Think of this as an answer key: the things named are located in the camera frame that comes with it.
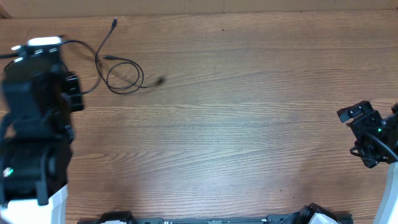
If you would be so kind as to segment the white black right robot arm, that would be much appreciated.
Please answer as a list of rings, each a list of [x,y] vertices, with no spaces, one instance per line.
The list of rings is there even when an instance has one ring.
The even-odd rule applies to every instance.
[[[369,101],[361,101],[336,113],[353,132],[356,141],[350,154],[361,158],[372,169],[380,163],[389,165],[387,180],[374,223],[397,223],[397,105],[392,114],[382,118]]]

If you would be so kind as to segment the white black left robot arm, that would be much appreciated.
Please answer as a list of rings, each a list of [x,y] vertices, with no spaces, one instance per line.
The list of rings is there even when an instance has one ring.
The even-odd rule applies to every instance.
[[[60,59],[31,57],[4,70],[9,112],[1,120],[1,223],[65,223],[67,169],[78,78]]]

